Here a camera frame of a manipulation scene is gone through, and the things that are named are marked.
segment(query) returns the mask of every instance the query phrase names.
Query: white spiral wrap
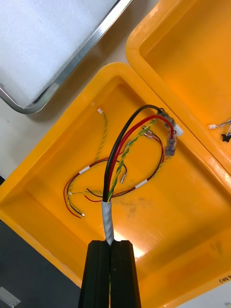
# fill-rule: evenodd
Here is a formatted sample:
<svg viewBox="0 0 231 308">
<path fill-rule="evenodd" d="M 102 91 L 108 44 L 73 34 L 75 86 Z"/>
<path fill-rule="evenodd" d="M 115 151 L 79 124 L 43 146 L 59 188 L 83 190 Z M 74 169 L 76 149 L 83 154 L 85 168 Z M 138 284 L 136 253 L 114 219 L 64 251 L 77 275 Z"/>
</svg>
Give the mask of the white spiral wrap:
<svg viewBox="0 0 231 308">
<path fill-rule="evenodd" d="M 103 214 L 103 227 L 106 241 L 109 245 L 112 244 L 114 239 L 114 230 L 112 223 L 112 202 L 102 201 L 102 214 Z"/>
</svg>

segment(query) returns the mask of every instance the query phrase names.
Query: wire connector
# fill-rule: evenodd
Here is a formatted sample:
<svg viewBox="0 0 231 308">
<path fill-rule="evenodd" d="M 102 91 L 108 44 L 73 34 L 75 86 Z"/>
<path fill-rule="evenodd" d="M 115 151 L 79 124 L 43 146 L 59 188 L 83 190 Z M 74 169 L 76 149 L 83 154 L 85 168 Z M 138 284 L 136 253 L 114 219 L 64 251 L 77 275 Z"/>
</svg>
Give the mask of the wire connector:
<svg viewBox="0 0 231 308">
<path fill-rule="evenodd" d="M 176 131 L 177 137 L 182 136 L 184 134 L 183 129 L 175 122 L 174 118 L 172 118 L 165 110 L 164 108 L 161 108 L 162 112 L 158 112 L 158 115 L 163 116 L 165 119 L 169 120 L 169 122 L 174 127 L 174 130 Z"/>
<path fill-rule="evenodd" d="M 176 145 L 177 145 L 177 134 L 176 131 L 174 135 L 171 135 L 169 132 L 167 137 L 167 144 L 165 146 L 165 157 L 172 157 L 175 154 L 176 151 Z"/>
</svg>

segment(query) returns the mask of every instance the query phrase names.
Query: wire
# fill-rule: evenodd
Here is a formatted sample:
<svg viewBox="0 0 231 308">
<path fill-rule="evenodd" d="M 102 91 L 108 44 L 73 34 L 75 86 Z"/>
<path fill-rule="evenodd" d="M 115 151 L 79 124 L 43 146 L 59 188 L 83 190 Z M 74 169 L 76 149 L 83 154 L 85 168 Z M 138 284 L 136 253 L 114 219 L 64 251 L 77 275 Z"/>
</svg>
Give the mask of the wire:
<svg viewBox="0 0 231 308">
<path fill-rule="evenodd" d="M 146 117 L 145 119 L 143 119 L 142 121 L 138 122 L 136 125 L 134 125 L 121 139 L 121 141 L 119 142 L 116 150 L 115 150 L 115 154 L 114 154 L 114 157 L 112 158 L 112 162 L 111 164 L 109 165 L 109 174 L 108 174 L 108 180 L 107 180 L 107 187 L 106 187 L 106 191 L 109 192 L 109 188 L 110 188 L 110 182 L 111 182 L 111 178 L 112 178 L 112 173 L 113 173 L 113 169 L 115 167 L 115 164 L 116 164 L 116 160 L 117 160 L 117 157 L 119 155 L 119 152 L 123 146 L 123 144 L 126 142 L 127 138 L 140 126 L 142 126 L 144 123 L 150 121 L 150 120 L 153 120 L 153 119 L 160 119 L 162 121 L 164 121 L 165 123 L 167 123 L 170 127 L 170 131 L 171 131 L 171 135 L 173 136 L 174 135 L 174 128 L 172 126 L 172 124 L 167 120 L 165 119 L 164 117 L 160 116 L 160 115 L 151 115 L 151 116 L 148 116 Z"/>
<path fill-rule="evenodd" d="M 95 158 L 95 162 L 97 161 L 97 159 L 99 158 L 99 155 L 100 155 L 100 152 L 101 152 L 101 149 L 103 147 L 103 144 L 104 144 L 104 141 L 105 141 L 105 138 L 106 138 L 106 132 L 107 132 L 107 118 L 106 118 L 106 115 L 105 113 L 100 109 L 101 114 L 104 116 L 104 120 L 105 120 L 105 129 L 104 129 L 104 135 L 103 135 L 103 140 L 101 142 L 101 145 L 100 145 L 100 148 L 99 148 L 99 151 L 96 155 L 96 158 Z"/>
<path fill-rule="evenodd" d="M 122 166 L 123 166 L 123 164 L 124 164 L 124 159 L 126 158 L 126 155 L 129 153 L 130 147 L 134 144 L 135 141 L 138 140 L 138 138 L 139 138 L 140 136 L 142 136 L 142 135 L 144 135 L 146 132 L 148 132 L 149 128 L 151 127 L 151 125 L 152 125 L 155 121 L 156 121 L 156 119 L 152 120 L 151 123 L 150 123 L 146 128 L 143 128 L 143 129 L 138 133 L 138 135 L 135 136 L 135 137 L 133 138 L 133 140 L 129 142 L 129 144 L 128 144 L 126 150 L 123 152 L 122 157 L 121 157 L 121 159 L 120 159 L 120 161 L 119 161 L 119 167 L 117 168 L 117 170 L 116 170 L 116 175 L 115 175 L 115 177 L 114 177 L 114 179 L 113 179 L 112 187 L 111 187 L 111 189 L 110 189 L 110 191 L 109 191 L 109 194 L 108 194 L 108 200 L 110 200 L 111 197 L 112 197 L 112 195 L 113 195 L 114 188 L 115 188 L 115 186 L 116 186 L 116 184 L 117 184 L 118 176 L 119 176 L 119 174 L 120 174 L 120 172 L 121 172 L 121 170 L 122 170 Z"/>
<path fill-rule="evenodd" d="M 102 162 L 105 162 L 105 161 L 107 161 L 108 160 L 108 157 L 107 158 L 102 158 L 102 159 L 100 159 L 100 160 L 98 160 L 98 161 L 96 161 L 96 162 L 93 162 L 92 164 L 90 164 L 89 166 L 88 166 L 88 169 L 90 169 L 91 167 L 93 167 L 93 166 L 95 166 L 95 165 L 97 165 L 97 164 L 99 164 L 99 163 L 102 163 Z M 127 174 L 127 172 L 128 172 L 128 169 L 127 169 L 127 167 L 124 165 L 124 168 L 125 168 L 125 174 Z M 67 207 L 67 209 L 68 209 L 68 211 L 71 213 L 71 214 L 73 214 L 74 216 L 76 216 L 76 217 L 78 217 L 78 218 L 81 218 L 80 216 L 82 216 L 82 217 L 84 217 L 85 215 L 84 215 L 84 213 L 80 210 L 80 209 L 78 209 L 76 206 L 74 206 L 72 203 L 71 203 L 71 201 L 70 201 L 70 198 L 69 198 L 69 195 L 72 195 L 72 194 L 78 194 L 78 193 L 83 193 L 83 192 L 71 192 L 70 190 L 71 190 L 71 188 L 72 188 L 72 186 L 73 186 L 73 183 L 74 183 L 74 181 L 75 181 L 75 179 L 80 175 L 80 174 L 82 174 L 82 172 L 81 171 L 79 171 L 78 173 L 76 173 L 67 183 L 66 183 L 66 185 L 65 185 L 65 187 L 64 187 L 64 201 L 65 201 L 65 205 L 66 205 L 66 207 Z M 69 209 L 69 207 L 68 207 L 68 205 L 78 214 L 78 215 L 75 215 L 70 209 Z"/>
<path fill-rule="evenodd" d="M 131 122 L 135 119 L 135 117 L 141 112 L 143 111 L 144 109 L 147 109 L 147 108 L 151 108 L 151 109 L 155 109 L 157 110 L 157 112 L 161 113 L 162 110 L 157 107 L 157 106 L 154 106 L 154 105 L 144 105 L 142 107 L 140 107 L 139 109 L 137 109 L 134 114 L 129 118 L 129 120 L 127 121 L 127 123 L 124 125 L 124 127 L 122 128 L 117 140 L 115 141 L 114 143 L 114 146 L 111 150 L 111 153 L 109 155 L 109 158 L 108 158 L 108 162 L 107 162 L 107 166 L 106 166 L 106 169 L 105 169 L 105 174 L 104 174 L 104 183 L 103 183 L 103 201 L 107 201 L 107 197 L 108 197 L 108 192 L 109 192 L 109 187 L 108 187 L 108 178 L 109 178 L 109 170 L 110 170 L 110 166 L 111 166 L 111 163 L 112 163 L 112 160 L 114 158 L 114 155 L 116 153 L 116 150 L 117 150 L 117 147 L 121 141 L 121 139 L 123 138 L 126 130 L 129 128 Z"/>
<path fill-rule="evenodd" d="M 151 139 L 157 141 L 157 142 L 161 145 L 161 157 L 160 157 L 160 160 L 159 160 L 159 163 L 158 163 L 156 169 L 155 169 L 154 172 L 147 178 L 147 181 L 149 181 L 151 178 L 154 177 L 154 175 L 157 173 L 157 171 L 160 169 L 161 165 L 163 164 L 164 158 L 165 158 L 165 156 L 164 156 L 164 147 L 163 147 L 163 145 L 162 145 L 162 142 L 161 142 L 160 138 L 159 138 L 157 135 L 155 135 L 154 133 L 152 133 L 152 136 L 149 137 L 149 138 L 151 138 Z M 131 187 L 131 188 L 125 190 L 125 191 L 118 192 L 118 193 L 114 194 L 114 195 L 112 196 L 112 198 L 116 198 L 116 197 L 123 196 L 123 195 L 125 195 L 125 194 L 127 194 L 127 193 L 129 193 L 129 192 L 131 192 L 131 191 L 133 191 L 133 190 L 135 190 L 135 189 L 136 189 L 136 186 Z M 92 195 L 94 195 L 94 196 L 96 196 L 96 197 L 102 198 L 102 195 L 98 195 L 98 194 L 95 193 L 96 191 L 91 191 L 89 188 L 87 188 L 87 191 L 90 192 Z"/>
</svg>

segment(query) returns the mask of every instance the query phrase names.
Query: black wire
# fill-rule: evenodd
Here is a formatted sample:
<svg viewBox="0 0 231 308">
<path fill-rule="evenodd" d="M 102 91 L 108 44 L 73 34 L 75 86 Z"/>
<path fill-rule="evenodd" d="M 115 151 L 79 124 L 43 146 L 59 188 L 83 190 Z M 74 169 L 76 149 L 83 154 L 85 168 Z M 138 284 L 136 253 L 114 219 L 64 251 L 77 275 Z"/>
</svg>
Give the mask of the black wire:
<svg viewBox="0 0 231 308">
<path fill-rule="evenodd" d="M 109 176 L 109 170 L 110 170 L 110 166 L 111 166 L 111 163 L 112 163 L 112 160 L 113 160 L 113 157 L 116 153 L 116 150 L 117 150 L 117 147 L 121 141 L 121 139 L 123 138 L 126 130 L 129 128 L 129 125 L 131 124 L 131 122 L 134 120 L 134 118 L 144 109 L 147 109 L 147 108 L 151 108 L 151 109 L 155 109 L 157 110 L 159 113 L 162 112 L 162 110 L 157 107 L 157 106 L 154 106 L 154 105 L 144 105 L 142 107 L 140 107 L 139 109 L 137 109 L 134 114 L 130 117 L 130 119 L 127 121 L 127 123 L 124 125 L 123 129 L 121 130 L 117 140 L 115 141 L 114 143 L 114 146 L 111 150 L 111 153 L 110 153 L 110 156 L 108 158 L 108 162 L 107 162 L 107 166 L 106 166 L 106 169 L 105 169 L 105 174 L 104 174 L 104 183 L 103 183 L 103 201 L 104 202 L 107 202 L 107 197 L 108 197 L 108 189 L 107 189 L 107 184 L 108 184 L 108 176 Z"/>
<path fill-rule="evenodd" d="M 160 139 L 156 134 L 153 133 L 153 135 L 161 142 L 161 139 Z M 163 161 L 163 157 L 164 157 L 164 153 L 163 153 L 163 151 L 162 151 L 162 152 L 161 152 L 161 156 L 160 156 L 159 163 L 158 163 L 156 169 L 154 170 L 154 172 L 147 178 L 147 181 L 149 181 L 149 180 L 156 174 L 156 172 L 157 172 L 158 169 L 160 168 L 160 165 L 161 165 L 161 163 L 162 163 L 162 161 Z M 123 196 L 123 195 L 125 195 L 125 194 L 127 194 L 127 193 L 130 193 L 130 192 L 133 191 L 133 190 L 135 190 L 135 187 L 132 187 L 132 188 L 130 188 L 130 189 L 127 189 L 127 190 L 125 190 L 125 191 L 123 191 L 123 192 L 121 192 L 121 193 L 116 193 L 115 195 L 112 196 L 112 198 L 116 198 L 116 197 Z M 100 195 L 98 195 L 98 194 L 92 192 L 89 188 L 87 188 L 87 191 L 90 192 L 90 193 L 91 193 L 93 196 L 95 196 L 95 197 L 102 198 L 102 196 L 100 196 Z"/>
</svg>

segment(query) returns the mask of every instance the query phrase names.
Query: white connector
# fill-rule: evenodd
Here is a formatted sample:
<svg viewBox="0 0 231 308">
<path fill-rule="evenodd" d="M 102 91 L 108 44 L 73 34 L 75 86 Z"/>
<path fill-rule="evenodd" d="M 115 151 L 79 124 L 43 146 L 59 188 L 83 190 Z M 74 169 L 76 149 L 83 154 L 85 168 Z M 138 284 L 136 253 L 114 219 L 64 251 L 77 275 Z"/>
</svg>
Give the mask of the white connector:
<svg viewBox="0 0 231 308">
<path fill-rule="evenodd" d="M 103 113 L 103 110 L 101 108 L 98 108 L 97 111 L 100 115 Z"/>
<path fill-rule="evenodd" d="M 183 129 L 178 124 L 175 124 L 174 130 L 177 132 L 176 134 L 177 137 L 182 136 L 184 134 Z"/>
<path fill-rule="evenodd" d="M 208 126 L 209 129 L 215 129 L 216 127 L 217 127 L 216 124 L 211 124 L 211 125 Z"/>
</svg>

